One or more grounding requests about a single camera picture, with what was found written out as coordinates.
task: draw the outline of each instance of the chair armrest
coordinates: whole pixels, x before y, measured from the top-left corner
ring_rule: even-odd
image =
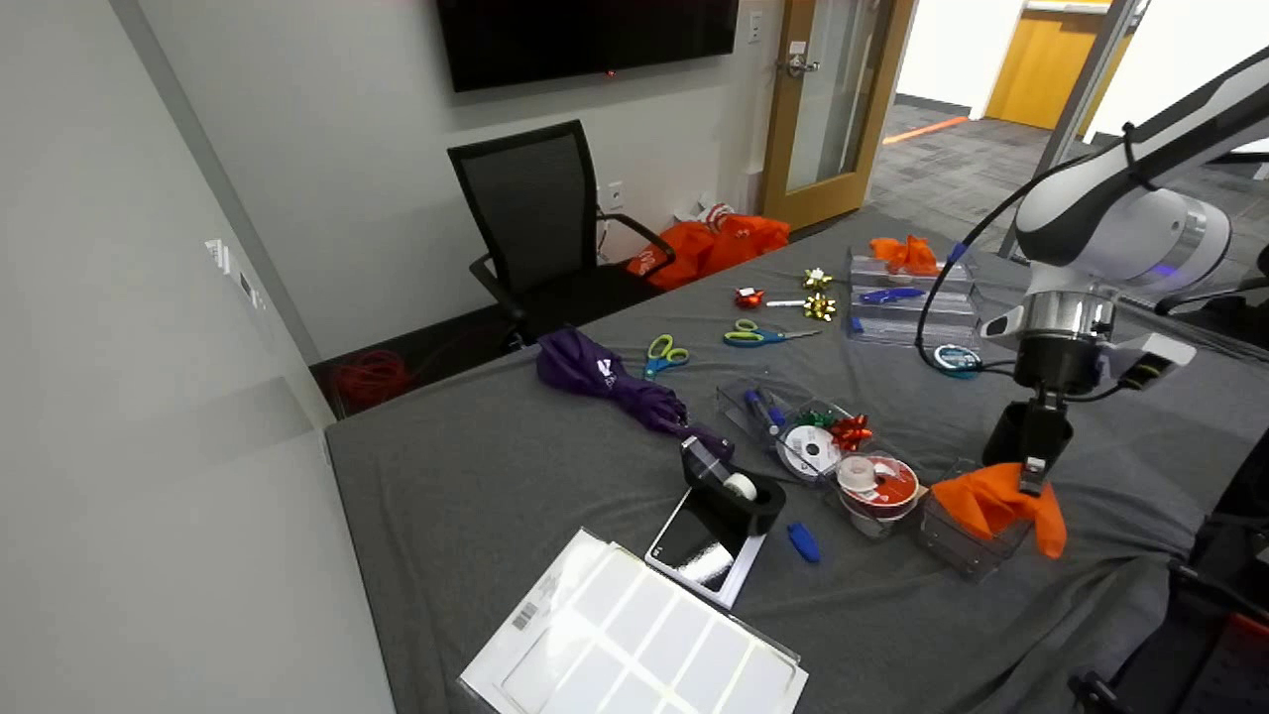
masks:
[[[498,310],[503,310],[514,325],[528,322],[524,305],[519,305],[519,302],[511,298],[511,288],[503,288],[503,281],[493,275],[493,256],[486,256],[486,252],[478,252],[466,269],[474,275],[474,281],[498,302]]]
[[[597,220],[621,220],[626,231],[635,231],[643,243],[657,247],[657,265],[651,265],[643,276],[653,276],[663,265],[674,260],[674,247],[663,243],[651,224],[635,220],[629,212],[597,212]]]

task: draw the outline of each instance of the wire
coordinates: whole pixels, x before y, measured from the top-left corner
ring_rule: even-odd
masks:
[[[1208,591],[1226,604],[1232,604],[1241,613],[1258,618],[1258,622],[1269,622],[1269,609],[1262,604],[1254,604],[1249,594],[1232,591],[1229,584],[1189,567],[1189,564],[1173,564],[1168,567],[1183,584],[1199,588],[1199,591]]]
[[[1109,384],[1109,390],[1101,390],[1101,394],[1066,394],[1066,405],[1094,405],[1094,399],[1105,399],[1105,395],[1113,395],[1113,394],[1123,394],[1123,382]]]
[[[942,288],[951,265],[983,239],[983,231],[987,231],[1007,207],[1014,207],[1033,183],[1052,179],[1056,169],[1064,169],[1064,166],[1072,166],[1072,162],[1058,162],[1058,166],[1033,173],[1029,183],[1024,183],[1019,191],[1012,191],[990,212],[980,216],[980,224],[971,224],[971,231],[951,247],[942,269],[941,269],[936,281],[929,285],[924,305],[921,305],[921,313],[914,313],[914,353],[921,353],[921,359],[924,359],[929,368],[949,372],[949,378],[957,378],[957,372],[998,372],[998,368],[987,368],[987,364],[980,364],[980,368],[942,368],[942,364],[924,350],[929,310],[932,310],[936,294]]]

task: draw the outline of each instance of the television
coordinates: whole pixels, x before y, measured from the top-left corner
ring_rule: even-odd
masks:
[[[454,91],[729,54],[737,0],[435,0]]]

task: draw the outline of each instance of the gray tablecloth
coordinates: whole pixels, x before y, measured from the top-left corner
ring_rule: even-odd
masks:
[[[717,384],[780,378],[859,407],[924,479],[975,466],[1007,399],[1007,378],[949,382],[908,342],[859,342],[839,325],[774,350],[727,350],[732,288],[802,294],[809,265],[844,269],[844,247],[921,234],[879,212],[762,260],[653,298],[583,331],[638,372],[653,331],[694,359],[663,378],[694,421],[720,421]],[[983,310],[1019,275],[980,265]],[[400,714],[483,710],[458,669],[514,598],[587,528],[643,552],[683,495],[676,445],[608,399],[536,382],[536,350],[407,394],[330,429],[330,457],[363,572]],[[823,552],[809,567],[780,522],[737,618],[786,641],[809,669],[802,710],[1072,710],[1066,674],[1113,674],[1167,609],[1167,560],[1192,544],[1254,435],[1269,425],[1263,372],[1201,353],[1151,394],[1072,407],[1074,441],[1056,466],[1072,546],[1064,564],[1024,546],[983,580],[929,554],[910,522],[865,538],[813,489],[787,485],[786,518]],[[750,441],[743,461],[776,470]]]

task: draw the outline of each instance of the door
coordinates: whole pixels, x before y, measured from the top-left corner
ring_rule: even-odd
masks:
[[[865,203],[914,0],[787,0],[762,212],[813,224]]]

